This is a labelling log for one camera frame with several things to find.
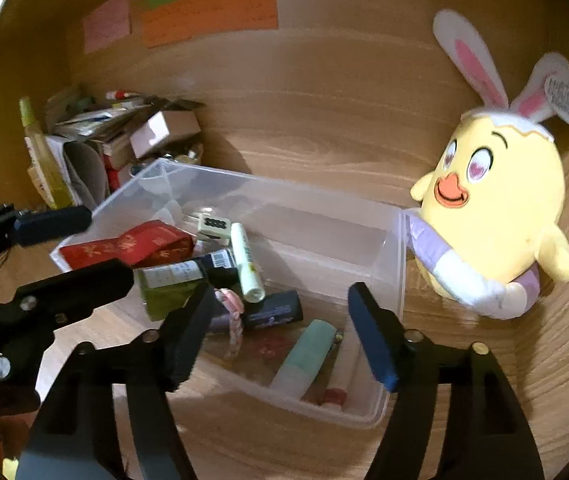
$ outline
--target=glue stick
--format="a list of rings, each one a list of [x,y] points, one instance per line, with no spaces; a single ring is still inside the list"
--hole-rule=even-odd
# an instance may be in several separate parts
[[[238,266],[238,275],[240,276],[240,286],[244,299],[249,303],[258,303],[264,300],[266,292],[253,262],[251,247],[248,245],[247,232],[241,223],[235,222],[231,224],[231,247],[236,259],[236,265]]]

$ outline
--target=pink inner ear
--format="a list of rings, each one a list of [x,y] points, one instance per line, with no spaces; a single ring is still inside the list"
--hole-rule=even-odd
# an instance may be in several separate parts
[[[482,96],[482,99],[488,98],[494,106],[507,108],[504,97],[498,92],[487,71],[480,63],[480,60],[473,54],[469,45],[462,40],[455,40],[455,52],[458,54],[465,72],[472,78],[472,81],[470,81],[471,85]]]
[[[535,93],[528,96],[518,106],[517,112],[524,117],[531,117],[533,113],[537,112],[542,105],[547,101],[547,96],[544,93],[544,88],[540,88]]]

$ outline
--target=pink braided keychain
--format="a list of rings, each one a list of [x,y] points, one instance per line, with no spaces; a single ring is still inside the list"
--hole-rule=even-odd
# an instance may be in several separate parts
[[[240,297],[228,288],[219,288],[215,291],[216,299],[229,311],[229,349],[224,354],[224,360],[234,359],[240,352],[242,346],[242,325],[241,314],[244,313],[244,303]]]

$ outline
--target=orange beak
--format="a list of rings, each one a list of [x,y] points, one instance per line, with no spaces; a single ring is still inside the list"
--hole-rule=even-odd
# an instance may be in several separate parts
[[[459,176],[455,171],[436,180],[433,192],[438,203],[445,207],[458,208],[469,201],[469,191],[460,186]]]

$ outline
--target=barcode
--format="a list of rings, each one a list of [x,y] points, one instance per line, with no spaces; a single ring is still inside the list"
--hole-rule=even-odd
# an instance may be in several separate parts
[[[213,267],[223,267],[224,269],[232,269],[231,259],[229,253],[225,249],[211,253]]]

